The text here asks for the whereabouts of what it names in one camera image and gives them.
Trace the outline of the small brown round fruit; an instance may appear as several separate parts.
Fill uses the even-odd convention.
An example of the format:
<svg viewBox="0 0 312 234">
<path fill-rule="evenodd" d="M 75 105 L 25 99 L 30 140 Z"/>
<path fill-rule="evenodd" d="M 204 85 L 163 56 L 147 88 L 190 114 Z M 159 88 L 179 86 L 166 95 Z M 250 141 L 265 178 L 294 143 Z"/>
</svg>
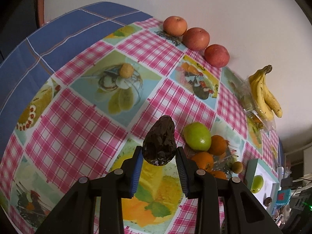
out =
<svg viewBox="0 0 312 234">
<path fill-rule="evenodd" d="M 240 174 L 243 171 L 243 164 L 240 161 L 236 161 L 232 164 L 231 170 L 235 174 Z"/>
</svg>

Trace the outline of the orange tangerine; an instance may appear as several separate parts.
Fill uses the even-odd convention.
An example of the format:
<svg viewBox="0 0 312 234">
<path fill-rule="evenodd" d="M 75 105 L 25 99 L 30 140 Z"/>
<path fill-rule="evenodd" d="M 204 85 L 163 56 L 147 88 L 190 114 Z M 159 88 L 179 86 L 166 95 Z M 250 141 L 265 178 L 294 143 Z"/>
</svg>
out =
<svg viewBox="0 0 312 234">
<path fill-rule="evenodd" d="M 212 143 L 208 150 L 208 152 L 212 155 L 222 155 L 226 152 L 229 141 L 225 140 L 223 137 L 219 135 L 214 135 L 211 137 Z"/>
<path fill-rule="evenodd" d="M 208 152 L 199 152 L 191 158 L 198 166 L 199 169 L 203 169 L 210 172 L 214 166 L 213 156 Z"/>
<path fill-rule="evenodd" d="M 210 174 L 216 179 L 227 180 L 227 175 L 220 170 L 210 171 Z"/>
</svg>

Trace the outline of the green mango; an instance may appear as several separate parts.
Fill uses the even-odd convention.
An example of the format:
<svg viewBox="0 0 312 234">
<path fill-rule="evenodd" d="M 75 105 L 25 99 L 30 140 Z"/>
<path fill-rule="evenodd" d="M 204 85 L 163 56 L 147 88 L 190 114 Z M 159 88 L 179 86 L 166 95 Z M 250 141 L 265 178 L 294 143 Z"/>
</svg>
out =
<svg viewBox="0 0 312 234">
<path fill-rule="evenodd" d="M 207 152 L 212 143 L 209 129 L 200 122 L 194 122 L 185 126 L 183 137 L 187 145 L 194 151 Z"/>
<path fill-rule="evenodd" d="M 263 184 L 264 184 L 264 180 L 263 180 L 262 175 L 254 176 L 253 182 L 251 185 L 251 192 L 254 194 L 258 193 L 262 189 Z"/>
</svg>

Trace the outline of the dark brown wrinkled avocado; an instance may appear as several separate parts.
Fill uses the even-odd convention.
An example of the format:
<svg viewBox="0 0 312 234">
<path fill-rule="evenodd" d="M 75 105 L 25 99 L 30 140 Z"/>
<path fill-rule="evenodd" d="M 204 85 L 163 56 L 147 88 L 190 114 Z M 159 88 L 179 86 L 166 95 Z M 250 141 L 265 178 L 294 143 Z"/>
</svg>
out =
<svg viewBox="0 0 312 234">
<path fill-rule="evenodd" d="M 170 116 L 161 116 L 143 141 L 142 155 L 149 164 L 164 166 L 175 157 L 176 149 L 175 123 Z"/>
</svg>

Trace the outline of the small tan round fruit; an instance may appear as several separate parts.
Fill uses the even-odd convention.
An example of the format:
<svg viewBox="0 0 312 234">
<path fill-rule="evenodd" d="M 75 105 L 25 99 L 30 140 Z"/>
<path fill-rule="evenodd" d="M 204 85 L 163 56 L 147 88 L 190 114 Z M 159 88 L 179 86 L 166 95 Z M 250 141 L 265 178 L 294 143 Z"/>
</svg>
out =
<svg viewBox="0 0 312 234">
<path fill-rule="evenodd" d="M 134 73 L 134 68 L 131 64 L 124 63 L 121 65 L 118 73 L 119 73 L 120 77 L 127 79 L 127 78 L 132 77 L 132 75 Z"/>
</svg>

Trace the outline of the small dark brown fruit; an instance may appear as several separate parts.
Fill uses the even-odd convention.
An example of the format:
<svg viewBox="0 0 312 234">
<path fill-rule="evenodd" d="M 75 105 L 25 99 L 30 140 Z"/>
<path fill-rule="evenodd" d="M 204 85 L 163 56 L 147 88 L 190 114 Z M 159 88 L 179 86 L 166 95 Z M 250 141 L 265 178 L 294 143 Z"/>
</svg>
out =
<svg viewBox="0 0 312 234">
<path fill-rule="evenodd" d="M 263 201 L 263 205 L 264 205 L 265 207 L 268 207 L 271 203 L 272 203 L 272 197 L 267 197 L 267 198 L 265 198 L 264 201 Z"/>
</svg>

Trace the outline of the green mango in tray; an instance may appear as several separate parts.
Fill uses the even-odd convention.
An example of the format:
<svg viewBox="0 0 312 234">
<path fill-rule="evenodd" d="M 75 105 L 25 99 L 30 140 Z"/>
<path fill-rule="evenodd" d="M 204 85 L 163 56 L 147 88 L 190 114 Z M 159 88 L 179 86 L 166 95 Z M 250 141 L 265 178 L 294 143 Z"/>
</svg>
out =
<svg viewBox="0 0 312 234">
<path fill-rule="evenodd" d="M 263 180 L 262 175 L 254 176 L 253 182 L 251 185 L 251 192 L 254 194 L 258 193 L 262 189 L 263 184 L 264 184 L 264 180 Z"/>
</svg>

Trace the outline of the white foam tray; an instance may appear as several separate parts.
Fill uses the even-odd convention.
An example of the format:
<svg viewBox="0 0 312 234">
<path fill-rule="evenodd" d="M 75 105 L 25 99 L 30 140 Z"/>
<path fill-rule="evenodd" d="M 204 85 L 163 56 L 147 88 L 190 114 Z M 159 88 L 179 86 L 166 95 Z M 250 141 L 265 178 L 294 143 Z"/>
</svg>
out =
<svg viewBox="0 0 312 234">
<path fill-rule="evenodd" d="M 269 166 L 261 159 L 249 160 L 244 183 L 267 212 L 273 215 L 279 181 Z"/>
</svg>

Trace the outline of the teal box with red label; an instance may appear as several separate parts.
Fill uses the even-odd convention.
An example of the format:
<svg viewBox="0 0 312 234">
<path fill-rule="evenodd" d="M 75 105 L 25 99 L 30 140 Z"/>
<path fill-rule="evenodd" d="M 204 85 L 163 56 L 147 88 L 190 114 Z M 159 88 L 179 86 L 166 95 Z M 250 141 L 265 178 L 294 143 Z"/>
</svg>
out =
<svg viewBox="0 0 312 234">
<path fill-rule="evenodd" d="M 291 189 L 279 190 L 277 193 L 276 206 L 285 206 L 290 201 Z"/>
</svg>

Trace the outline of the clear plastic fruit container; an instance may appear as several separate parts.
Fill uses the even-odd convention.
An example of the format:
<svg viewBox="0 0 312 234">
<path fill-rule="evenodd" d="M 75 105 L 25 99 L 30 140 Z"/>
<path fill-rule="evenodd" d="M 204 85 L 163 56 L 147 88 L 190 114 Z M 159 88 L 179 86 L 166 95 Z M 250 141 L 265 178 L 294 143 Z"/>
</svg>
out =
<svg viewBox="0 0 312 234">
<path fill-rule="evenodd" d="M 276 129 L 276 123 L 273 119 L 265 117 L 264 113 L 258 107 L 258 104 L 252 97 L 252 92 L 248 79 L 242 82 L 239 89 L 239 103 L 241 104 L 247 118 L 249 118 L 258 130 L 270 132 Z"/>
</svg>

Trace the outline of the pink checkered fruit tablecloth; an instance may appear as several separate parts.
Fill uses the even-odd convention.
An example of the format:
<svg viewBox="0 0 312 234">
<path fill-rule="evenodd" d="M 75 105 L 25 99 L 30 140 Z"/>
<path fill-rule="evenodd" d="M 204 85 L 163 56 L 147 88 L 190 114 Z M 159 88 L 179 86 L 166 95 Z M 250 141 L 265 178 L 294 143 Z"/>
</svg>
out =
<svg viewBox="0 0 312 234">
<path fill-rule="evenodd" d="M 134 68 L 119 76 L 122 64 Z M 150 18 L 123 25 L 52 74 L 23 109 L 1 161 L 1 205 L 22 233 L 34 233 L 82 176 L 119 168 L 153 123 L 169 115 L 177 145 L 184 127 L 203 123 L 229 141 L 214 169 L 233 176 L 261 159 L 277 178 L 275 132 L 262 134 L 239 103 L 241 79 L 210 66 Z"/>
</svg>

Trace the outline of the yellow banana bunch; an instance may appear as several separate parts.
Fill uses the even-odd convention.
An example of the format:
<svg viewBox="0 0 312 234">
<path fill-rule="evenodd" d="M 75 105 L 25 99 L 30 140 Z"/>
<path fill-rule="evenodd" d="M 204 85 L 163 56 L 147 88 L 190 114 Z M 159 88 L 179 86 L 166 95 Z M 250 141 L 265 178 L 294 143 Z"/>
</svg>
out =
<svg viewBox="0 0 312 234">
<path fill-rule="evenodd" d="M 248 77 L 251 95 L 256 104 L 256 110 L 261 118 L 268 121 L 274 120 L 274 116 L 281 118 L 283 115 L 280 103 L 266 84 L 266 75 L 272 71 L 272 65 L 264 66 Z"/>
</svg>

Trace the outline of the red apple nearest bananas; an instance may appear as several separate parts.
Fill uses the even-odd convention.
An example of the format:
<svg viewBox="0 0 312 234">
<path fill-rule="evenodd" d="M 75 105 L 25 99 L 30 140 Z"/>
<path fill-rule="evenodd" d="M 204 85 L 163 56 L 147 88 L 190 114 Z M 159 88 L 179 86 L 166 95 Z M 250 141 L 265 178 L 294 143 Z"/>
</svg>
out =
<svg viewBox="0 0 312 234">
<path fill-rule="evenodd" d="M 205 60 L 216 68 L 226 66 L 230 60 L 228 50 L 219 44 L 212 44 L 208 46 L 204 52 Z"/>
</svg>

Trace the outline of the blue plaid tablecloth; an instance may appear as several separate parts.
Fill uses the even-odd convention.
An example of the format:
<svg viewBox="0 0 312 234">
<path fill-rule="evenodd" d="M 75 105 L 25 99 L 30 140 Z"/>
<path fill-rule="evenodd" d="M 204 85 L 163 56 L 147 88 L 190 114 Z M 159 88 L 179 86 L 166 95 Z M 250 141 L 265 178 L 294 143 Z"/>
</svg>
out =
<svg viewBox="0 0 312 234">
<path fill-rule="evenodd" d="M 123 25 L 149 18 L 125 5 L 99 2 L 66 13 L 24 39 L 1 63 L 1 153 L 19 115 L 52 74 Z"/>
</svg>

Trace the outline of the red middle apple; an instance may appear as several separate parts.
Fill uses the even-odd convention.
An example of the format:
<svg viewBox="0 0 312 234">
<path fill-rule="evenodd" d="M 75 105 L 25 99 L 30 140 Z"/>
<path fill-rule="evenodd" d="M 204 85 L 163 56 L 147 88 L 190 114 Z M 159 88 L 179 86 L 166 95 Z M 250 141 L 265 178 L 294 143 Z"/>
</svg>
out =
<svg viewBox="0 0 312 234">
<path fill-rule="evenodd" d="M 200 27 L 188 29 L 183 35 L 183 44 L 190 50 L 200 51 L 209 45 L 210 34 Z"/>
</svg>

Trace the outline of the pale orange apple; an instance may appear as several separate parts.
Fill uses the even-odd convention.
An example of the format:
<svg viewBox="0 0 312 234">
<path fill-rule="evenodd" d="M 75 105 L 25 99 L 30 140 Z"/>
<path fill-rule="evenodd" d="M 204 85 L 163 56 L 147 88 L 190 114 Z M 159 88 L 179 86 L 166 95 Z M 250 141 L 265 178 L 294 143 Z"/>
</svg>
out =
<svg viewBox="0 0 312 234">
<path fill-rule="evenodd" d="M 175 37 L 182 36 L 188 28 L 185 19 L 179 16 L 170 16 L 163 22 L 163 30 L 167 34 Z"/>
</svg>

